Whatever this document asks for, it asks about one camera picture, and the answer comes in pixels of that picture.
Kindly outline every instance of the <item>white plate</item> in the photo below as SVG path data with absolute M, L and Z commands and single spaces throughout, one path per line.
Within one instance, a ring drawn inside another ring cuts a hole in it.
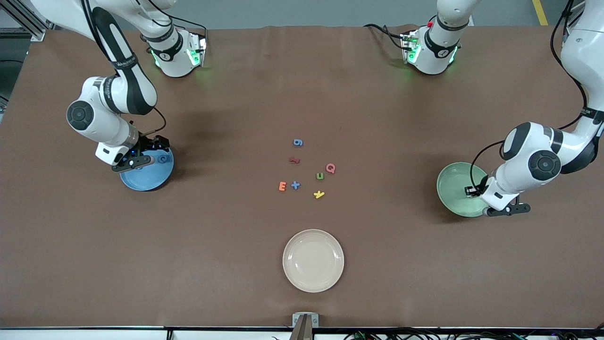
M 283 251 L 283 270 L 296 288 L 323 292 L 338 282 L 344 270 L 342 247 L 329 233 L 309 229 L 297 233 Z

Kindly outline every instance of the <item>table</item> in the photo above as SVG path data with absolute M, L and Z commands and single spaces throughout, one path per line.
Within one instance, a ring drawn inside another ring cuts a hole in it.
M 604 162 L 522 195 L 533 210 L 510 218 L 458 217 L 435 190 L 444 166 L 514 126 L 579 113 L 550 32 L 469 27 L 450 69 L 426 76 L 369 28 L 211 31 L 205 67 L 180 79 L 127 32 L 176 158 L 167 185 L 135 192 L 65 121 L 109 64 L 92 41 L 49 31 L 0 126 L 0 324 L 281 325 L 309 310 L 332 327 L 594 327 Z M 327 163 L 337 173 L 318 182 Z M 500 163 L 495 149 L 478 161 Z M 278 190 L 293 180 L 298 191 Z M 317 294 L 281 268 L 310 228 L 345 254 L 338 284 Z

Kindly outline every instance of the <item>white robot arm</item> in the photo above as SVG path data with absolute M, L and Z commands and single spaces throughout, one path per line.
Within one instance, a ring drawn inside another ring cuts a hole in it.
M 439 74 L 453 62 L 470 15 L 482 0 L 438 0 L 435 21 L 409 33 L 403 59 L 426 74 Z
M 486 215 L 510 215 L 509 204 L 520 193 L 545 185 L 559 174 L 581 170 L 595 159 L 604 127 L 603 55 L 604 2 L 586 0 L 582 17 L 562 48 L 561 61 L 587 92 L 587 106 L 573 132 L 523 123 L 507 135 L 505 163 L 478 185 L 480 198 L 492 207 Z
M 170 8 L 174 0 L 58 2 L 33 0 L 49 20 L 96 41 L 116 71 L 113 76 L 91 77 L 84 82 L 80 97 L 67 110 L 68 123 L 81 135 L 98 142 L 96 156 L 112 165 L 115 172 L 152 164 L 153 157 L 144 156 L 143 152 L 167 150 L 169 141 L 161 136 L 150 140 L 120 114 L 149 113 L 156 105 L 157 93 L 110 12 L 141 30 L 154 56 L 161 56 L 161 61 L 156 58 L 156 64 L 168 76 L 184 76 L 201 64 L 205 37 L 200 39 L 196 34 L 176 30 L 172 20 L 155 8 Z

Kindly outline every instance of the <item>cable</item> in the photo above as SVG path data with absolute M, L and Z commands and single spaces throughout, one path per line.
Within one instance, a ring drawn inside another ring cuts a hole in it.
M 480 155 L 483 154 L 484 151 L 487 151 L 489 148 L 492 148 L 495 145 L 502 144 L 503 142 L 505 142 L 505 140 L 500 140 L 499 142 L 495 142 L 493 144 L 490 144 L 489 146 L 487 146 L 487 147 L 483 148 L 482 150 L 480 150 L 480 152 L 476 155 L 476 157 L 474 157 L 474 160 L 470 164 L 470 181 L 472 182 L 472 187 L 474 187 L 474 189 L 478 190 L 478 188 L 476 188 L 476 184 L 474 183 L 474 176 L 472 175 L 472 169 L 474 168 L 474 163 L 476 163 L 476 160 L 478 160 L 478 158 L 480 157 Z
M 388 31 L 388 27 L 386 27 L 386 25 L 384 25 L 384 30 L 386 31 L 386 34 L 388 35 L 388 38 L 390 38 L 390 41 L 394 44 L 394 46 L 400 48 L 401 50 L 405 50 L 405 51 L 411 51 L 412 50 L 411 47 L 403 47 L 403 46 L 397 44 L 396 41 L 394 41 L 394 38 L 392 38 L 392 34 L 390 33 L 390 31 Z
M 21 60 L 14 60 L 14 59 L 5 59 L 5 60 L 0 60 L 0 62 L 18 62 L 20 64 L 22 64 L 23 62 Z
M 394 38 L 400 39 L 400 34 L 392 34 L 392 33 L 390 33 L 390 31 L 388 30 L 388 27 L 386 25 L 384 25 L 383 27 L 380 27 L 380 26 L 378 26 L 376 24 L 367 24 L 367 25 L 364 25 L 363 27 L 374 27 L 374 28 L 377 28 L 380 32 L 382 32 L 383 34 L 387 35 L 390 38 L 390 41 L 394 44 L 394 46 L 400 48 L 401 50 L 411 51 L 411 49 L 409 47 L 403 47 L 403 46 L 397 44 L 396 41 L 394 41 Z M 407 34 L 407 33 L 411 32 L 411 31 L 414 31 L 414 30 L 408 30 L 408 31 L 405 31 L 405 32 L 403 32 L 401 34 Z
M 558 30 L 558 27 L 560 26 L 560 23 L 562 23 L 562 20 L 564 19 L 564 25 L 565 27 L 568 25 L 568 17 L 570 16 L 571 12 L 570 12 L 570 8 L 573 6 L 574 0 L 568 0 L 566 7 L 564 7 L 564 11 L 562 11 L 562 14 L 560 15 L 560 18 L 558 19 L 558 22 L 556 23 L 556 26 L 554 26 L 554 30 L 551 32 L 551 36 L 550 36 L 550 50 L 552 55 L 554 56 L 554 59 L 556 59 L 556 62 L 562 67 L 562 69 L 566 72 L 566 74 L 571 77 L 571 79 L 574 81 L 574 83 L 577 85 L 577 87 L 579 88 L 579 91 L 581 92 L 581 96 L 583 97 L 583 107 L 587 106 L 587 96 L 585 94 L 585 90 L 583 89 L 583 86 L 581 86 L 581 83 L 575 79 L 573 76 L 571 76 L 566 69 L 564 68 L 564 66 L 562 65 L 562 61 L 560 60 L 560 57 L 557 55 L 556 53 L 556 49 L 554 48 L 554 37 L 556 35 L 556 32 Z M 568 128 L 569 126 L 571 126 L 572 124 L 575 124 L 579 119 L 581 118 L 581 115 L 579 114 L 572 122 L 563 125 L 561 127 L 558 128 L 558 130 L 563 130 L 565 128 Z M 476 157 L 474 157 L 474 160 L 472 161 L 472 163 L 470 164 L 470 181 L 472 182 L 472 187 L 474 187 L 474 189 L 478 190 L 478 188 L 476 188 L 476 184 L 474 183 L 474 176 L 472 175 L 472 170 L 474 168 L 474 163 L 476 163 L 476 161 L 478 160 L 479 156 L 486 150 L 488 150 L 489 148 L 498 145 L 498 144 L 502 144 L 499 150 L 499 154 L 501 156 L 501 158 L 503 158 L 503 154 L 502 154 L 502 150 L 503 150 L 503 142 L 505 142 L 505 140 L 500 140 L 499 142 L 495 142 L 485 148 L 483 148 L 477 155 Z
M 141 40 L 142 40 L 143 42 L 146 42 L 146 43 L 148 44 L 148 42 L 147 42 L 147 38 L 145 38 L 145 36 L 144 36 L 142 33 L 141 33 L 141 35 L 139 36 L 139 38 L 141 38 Z M 147 53 L 151 54 L 151 46 L 147 46 L 147 48 L 145 49 L 145 52 L 147 52 Z
M 564 7 L 564 11 L 562 11 L 562 14 L 560 15 L 560 18 L 558 19 L 558 22 L 556 23 L 556 26 L 554 26 L 554 30 L 551 32 L 551 36 L 550 36 L 550 50 L 552 55 L 554 56 L 554 59 L 556 59 L 556 62 L 562 67 L 562 69 L 564 70 L 564 72 L 566 72 L 566 74 L 571 77 L 571 79 L 573 80 L 573 82 L 577 85 L 577 87 L 579 88 L 579 91 L 581 92 L 581 96 L 583 97 L 583 107 L 587 106 L 587 95 L 585 94 L 585 90 L 583 89 L 583 86 L 581 86 L 581 83 L 575 79 L 573 76 L 571 76 L 566 69 L 564 68 L 564 66 L 562 65 L 562 61 L 560 60 L 560 57 L 557 55 L 556 53 L 556 49 L 554 48 L 554 37 L 556 35 L 556 32 L 558 30 L 558 27 L 560 26 L 560 23 L 562 23 L 562 20 L 565 19 L 565 25 L 568 24 L 568 17 L 570 16 L 570 8 L 573 6 L 573 2 L 574 0 L 568 0 L 566 7 Z M 572 124 L 575 124 L 579 118 L 581 117 L 581 115 L 579 114 L 577 116 L 577 118 L 575 118 L 572 122 L 560 127 L 559 129 L 565 129 L 568 128 L 569 126 L 571 126 Z
M 574 23 L 577 22 L 577 20 L 579 20 L 582 15 L 583 15 L 583 12 L 579 13 L 576 17 L 574 17 L 573 21 L 570 22 L 570 25 L 573 26 Z
M 150 135 L 150 134 L 154 134 L 154 133 L 156 133 L 156 132 L 160 132 L 161 130 L 163 130 L 163 129 L 165 128 L 165 126 L 166 126 L 166 124 L 167 124 L 167 122 L 166 122 L 166 120 L 165 120 L 164 115 L 163 115 L 163 114 L 161 114 L 161 112 L 159 112 L 159 110 L 158 110 L 156 107 L 153 107 L 153 110 L 157 111 L 157 113 L 158 113 L 158 114 L 161 116 L 161 118 L 164 120 L 164 124 L 163 124 L 163 125 L 162 125 L 162 126 L 159 128 L 159 129 L 155 129 L 155 130 L 153 130 L 153 131 L 149 131 L 149 132 L 147 132 L 147 133 L 142 134 L 142 135 L 141 135 L 142 137 L 147 136 L 147 135 Z
M 380 30 L 380 32 L 382 32 L 383 34 L 388 34 L 388 32 L 386 32 L 382 27 L 376 25 L 376 24 L 367 24 L 363 27 L 373 27 L 373 28 L 377 28 L 378 30 Z M 400 36 L 394 35 L 394 34 L 390 34 L 391 37 L 393 38 L 400 38 Z
M 161 27 L 169 27 L 170 25 L 172 25 L 172 18 L 170 18 L 170 22 L 167 25 L 162 25 L 159 22 L 155 21 L 155 19 L 151 19 L 151 21 L 153 21 L 157 26 Z
M 157 10 L 158 10 L 158 11 L 160 11 L 161 13 L 163 13 L 163 14 L 167 15 L 167 16 L 168 16 L 168 17 L 170 17 L 171 19 L 175 19 L 175 20 L 184 21 L 184 22 L 186 22 L 186 23 L 188 23 L 188 24 L 195 25 L 195 26 L 199 26 L 199 27 L 203 28 L 203 29 L 204 29 L 204 38 L 206 38 L 206 37 L 208 36 L 208 28 L 207 28 L 206 26 L 203 26 L 202 24 L 198 24 L 198 23 L 193 22 L 193 21 L 189 21 L 189 20 L 185 20 L 185 19 L 179 18 L 179 17 L 177 17 L 177 16 L 170 15 L 170 14 L 168 14 L 168 13 L 164 12 L 164 10 L 163 10 L 163 9 L 161 9 L 159 6 L 157 6 L 157 5 L 156 5 L 156 4 L 153 2 L 153 0 L 147 0 L 147 1 L 149 1 L 149 3 L 150 3 L 151 5 L 153 5 L 153 7 L 155 7 L 155 9 L 157 9 Z

